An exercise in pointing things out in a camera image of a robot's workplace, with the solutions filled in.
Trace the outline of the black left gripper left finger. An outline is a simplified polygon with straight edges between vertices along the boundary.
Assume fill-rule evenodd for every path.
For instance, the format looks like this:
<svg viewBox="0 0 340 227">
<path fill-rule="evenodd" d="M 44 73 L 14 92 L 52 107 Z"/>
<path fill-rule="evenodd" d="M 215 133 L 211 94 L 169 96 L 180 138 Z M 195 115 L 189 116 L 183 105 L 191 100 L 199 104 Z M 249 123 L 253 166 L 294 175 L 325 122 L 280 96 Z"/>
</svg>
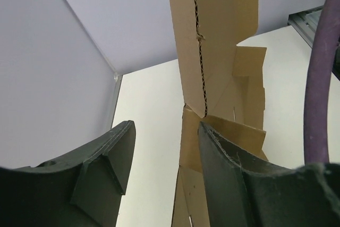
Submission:
<svg viewBox="0 0 340 227">
<path fill-rule="evenodd" d="M 36 167 L 1 168 L 1 226 L 115 226 L 135 138 L 123 121 Z"/>
</svg>

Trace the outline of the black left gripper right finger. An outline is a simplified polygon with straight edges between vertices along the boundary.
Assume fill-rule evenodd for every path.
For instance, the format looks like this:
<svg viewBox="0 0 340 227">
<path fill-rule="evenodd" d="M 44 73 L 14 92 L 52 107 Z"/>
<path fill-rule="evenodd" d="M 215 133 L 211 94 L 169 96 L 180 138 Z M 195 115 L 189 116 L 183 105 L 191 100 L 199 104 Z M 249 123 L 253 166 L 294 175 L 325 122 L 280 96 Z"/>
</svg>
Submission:
<svg viewBox="0 0 340 227">
<path fill-rule="evenodd" d="M 198 128 L 211 226 L 339 226 L 339 165 L 287 169 Z"/>
</svg>

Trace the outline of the brown cardboard box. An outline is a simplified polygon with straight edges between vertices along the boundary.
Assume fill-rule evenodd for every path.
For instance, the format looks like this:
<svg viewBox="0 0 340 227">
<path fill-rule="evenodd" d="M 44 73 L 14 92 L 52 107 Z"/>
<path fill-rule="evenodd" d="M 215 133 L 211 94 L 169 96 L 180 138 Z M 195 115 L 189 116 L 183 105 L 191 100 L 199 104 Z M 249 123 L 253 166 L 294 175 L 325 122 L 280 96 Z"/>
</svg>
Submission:
<svg viewBox="0 0 340 227">
<path fill-rule="evenodd" d="M 172 226 L 209 226 L 200 122 L 260 159 L 264 47 L 241 46 L 258 30 L 258 0 L 169 0 L 184 97 Z"/>
</svg>

